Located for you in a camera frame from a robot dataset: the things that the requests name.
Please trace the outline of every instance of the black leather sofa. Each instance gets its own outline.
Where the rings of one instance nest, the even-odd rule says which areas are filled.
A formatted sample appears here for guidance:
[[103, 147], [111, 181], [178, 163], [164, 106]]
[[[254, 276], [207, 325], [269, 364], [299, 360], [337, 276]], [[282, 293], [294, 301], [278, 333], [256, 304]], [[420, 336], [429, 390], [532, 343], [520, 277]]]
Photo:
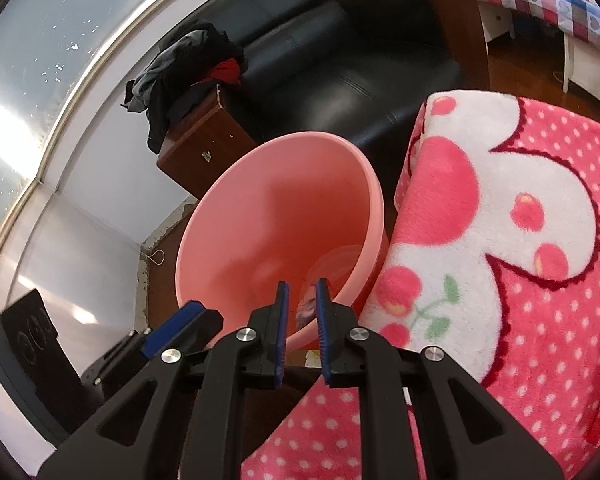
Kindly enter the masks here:
[[[225, 102], [251, 138], [303, 130], [345, 137], [369, 158], [386, 197], [424, 99], [467, 86], [433, 0], [209, 0], [159, 46], [198, 19], [244, 47], [242, 87]], [[479, 50], [481, 27], [477, 34]]]

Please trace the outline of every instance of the pink cherry print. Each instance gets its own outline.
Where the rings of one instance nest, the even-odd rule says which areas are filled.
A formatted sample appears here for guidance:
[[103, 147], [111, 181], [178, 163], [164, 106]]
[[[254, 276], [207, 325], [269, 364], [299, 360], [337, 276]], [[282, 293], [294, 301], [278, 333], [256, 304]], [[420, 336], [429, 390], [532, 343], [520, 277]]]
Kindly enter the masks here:
[[380, 331], [380, 335], [399, 348], [407, 348], [411, 336], [409, 329], [400, 323], [389, 323]]
[[523, 231], [538, 232], [544, 226], [542, 204], [529, 193], [518, 193], [509, 214], [513, 223]]
[[408, 316], [422, 292], [418, 275], [407, 267], [387, 269], [376, 283], [376, 296], [382, 308], [395, 317]]
[[422, 143], [401, 214], [410, 218], [393, 243], [435, 246], [461, 237], [474, 220], [480, 186], [466, 153], [445, 137]]
[[456, 109], [456, 100], [449, 96], [438, 97], [431, 105], [431, 115], [449, 115]]
[[540, 278], [563, 280], [569, 272], [569, 263], [560, 247], [542, 244], [534, 256], [534, 269]]

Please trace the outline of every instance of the clothes pile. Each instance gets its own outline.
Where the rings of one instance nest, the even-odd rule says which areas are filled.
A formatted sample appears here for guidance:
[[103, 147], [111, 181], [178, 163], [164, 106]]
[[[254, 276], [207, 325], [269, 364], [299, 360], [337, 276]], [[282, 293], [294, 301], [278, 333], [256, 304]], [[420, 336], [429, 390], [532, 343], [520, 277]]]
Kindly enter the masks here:
[[170, 41], [126, 83], [125, 107], [144, 112], [149, 121], [149, 149], [158, 154], [168, 129], [202, 102], [217, 84], [239, 85], [246, 69], [242, 47], [209, 22], [198, 20], [184, 36]]

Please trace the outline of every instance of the white string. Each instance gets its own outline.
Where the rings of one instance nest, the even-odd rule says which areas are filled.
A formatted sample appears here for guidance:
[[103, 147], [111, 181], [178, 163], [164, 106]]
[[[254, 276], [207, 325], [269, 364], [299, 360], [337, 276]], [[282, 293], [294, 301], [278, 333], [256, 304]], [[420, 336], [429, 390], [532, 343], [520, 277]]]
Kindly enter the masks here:
[[[158, 253], [162, 253], [162, 259], [160, 260], [160, 263], [158, 263], [157, 261], [154, 260], [154, 256]], [[157, 265], [158, 267], [160, 267], [163, 263], [164, 263], [164, 251], [162, 249], [158, 249], [157, 251], [154, 251], [151, 254], [144, 254], [142, 251], [140, 253], [141, 256], [144, 256], [147, 260], [152, 261], [155, 265]]]

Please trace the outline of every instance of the table leg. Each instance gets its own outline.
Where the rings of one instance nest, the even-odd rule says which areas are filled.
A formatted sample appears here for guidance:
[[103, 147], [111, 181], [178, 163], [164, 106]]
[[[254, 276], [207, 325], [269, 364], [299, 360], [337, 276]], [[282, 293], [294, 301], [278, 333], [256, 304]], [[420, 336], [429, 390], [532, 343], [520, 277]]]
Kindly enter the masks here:
[[569, 92], [569, 80], [573, 77], [573, 43], [568, 34], [564, 35], [564, 82], [562, 91]]

